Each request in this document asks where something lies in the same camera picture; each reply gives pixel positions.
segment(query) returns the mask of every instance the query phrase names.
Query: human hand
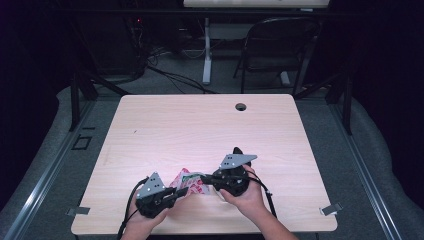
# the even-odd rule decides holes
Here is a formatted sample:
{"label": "human hand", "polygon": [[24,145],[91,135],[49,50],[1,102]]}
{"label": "human hand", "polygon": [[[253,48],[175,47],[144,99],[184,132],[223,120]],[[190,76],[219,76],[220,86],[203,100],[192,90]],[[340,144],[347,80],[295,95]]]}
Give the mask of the human hand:
{"label": "human hand", "polygon": [[[253,174],[255,170],[247,165],[243,165],[243,168],[248,172],[249,177],[256,178]],[[234,197],[224,189],[221,189],[219,192],[225,201],[236,206],[250,220],[255,219],[264,211],[268,212],[263,201],[261,186],[255,181],[250,181],[247,190],[238,197]]]}
{"label": "human hand", "polygon": [[157,225],[159,225],[163,220],[165,220],[168,208],[164,209],[162,212],[160,212],[155,218],[147,218],[140,214],[140,212],[137,209],[137,206],[135,204],[136,202],[136,195],[137,190],[131,201],[131,205],[128,211],[128,214],[131,216],[126,216],[127,218],[130,217],[129,221],[127,222],[127,226],[125,228],[125,232],[122,236],[122,239],[146,239],[150,233],[152,232],[153,228],[155,228]]}

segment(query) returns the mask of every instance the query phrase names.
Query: desk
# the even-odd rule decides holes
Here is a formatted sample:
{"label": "desk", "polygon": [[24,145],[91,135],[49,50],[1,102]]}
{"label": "desk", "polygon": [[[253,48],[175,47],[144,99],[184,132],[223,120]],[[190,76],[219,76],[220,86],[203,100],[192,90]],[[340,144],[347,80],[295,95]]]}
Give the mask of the desk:
{"label": "desk", "polygon": [[[246,110],[236,110],[238,103]],[[138,181],[158,171],[169,185],[184,167],[212,173],[236,146],[258,155],[252,167],[273,193],[278,218],[290,231],[336,229],[335,217],[319,211],[330,202],[290,95],[128,95],[117,108],[81,201],[90,212],[75,217],[72,232],[116,234]],[[176,204],[153,234],[258,232],[211,192]]]}
{"label": "desk", "polygon": [[[329,0],[184,0],[184,7],[187,8],[326,8]],[[209,85],[211,81],[212,58],[210,52],[210,39],[214,36],[210,34],[213,25],[209,24],[209,19],[205,19],[205,65],[203,68],[203,84]],[[215,26],[217,29],[223,28],[223,24]],[[239,29],[231,27],[229,30],[233,36],[225,34],[215,35],[217,39],[242,39],[247,35],[251,25],[245,24]]]}

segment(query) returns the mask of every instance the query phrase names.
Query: hole in table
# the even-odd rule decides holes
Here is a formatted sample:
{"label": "hole in table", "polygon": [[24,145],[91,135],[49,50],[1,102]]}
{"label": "hole in table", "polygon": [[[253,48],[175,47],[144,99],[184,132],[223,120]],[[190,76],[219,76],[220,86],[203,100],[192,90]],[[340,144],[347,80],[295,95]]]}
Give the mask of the hole in table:
{"label": "hole in table", "polygon": [[237,103],[236,104],[236,109],[238,110],[238,111],[244,111],[244,110],[246,110],[246,104],[244,104],[244,103]]}

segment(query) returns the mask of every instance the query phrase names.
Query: black wall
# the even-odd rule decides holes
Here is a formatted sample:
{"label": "black wall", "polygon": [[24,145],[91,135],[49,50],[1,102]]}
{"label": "black wall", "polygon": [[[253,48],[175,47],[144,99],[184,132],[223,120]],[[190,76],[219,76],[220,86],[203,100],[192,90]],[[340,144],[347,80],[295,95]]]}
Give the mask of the black wall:
{"label": "black wall", "polygon": [[424,209],[424,5],[399,4],[354,80],[354,96],[382,132],[393,173]]}
{"label": "black wall", "polygon": [[30,166],[55,117],[58,101],[14,29],[0,24],[0,208]]}
{"label": "black wall", "polygon": [[305,76],[337,73],[360,37],[368,41],[353,77],[353,96],[382,132],[392,170],[405,193],[424,208],[424,4],[418,1],[332,1],[333,11],[369,11],[361,21],[326,21]]}

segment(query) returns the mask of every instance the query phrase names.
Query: wrist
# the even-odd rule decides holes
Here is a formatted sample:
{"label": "wrist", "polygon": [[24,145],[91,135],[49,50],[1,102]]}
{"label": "wrist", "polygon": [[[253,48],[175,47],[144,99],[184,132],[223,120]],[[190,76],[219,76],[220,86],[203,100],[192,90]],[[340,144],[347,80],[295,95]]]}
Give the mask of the wrist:
{"label": "wrist", "polygon": [[146,225],[137,225],[128,223],[125,228],[122,239],[131,239],[131,240],[144,240],[146,239],[150,233],[152,232],[153,227]]}
{"label": "wrist", "polygon": [[268,217],[268,215],[271,215],[271,212],[268,211],[268,209],[263,207],[249,207],[245,209],[240,209],[239,211],[248,219],[250,219],[253,223],[256,223],[258,220]]}

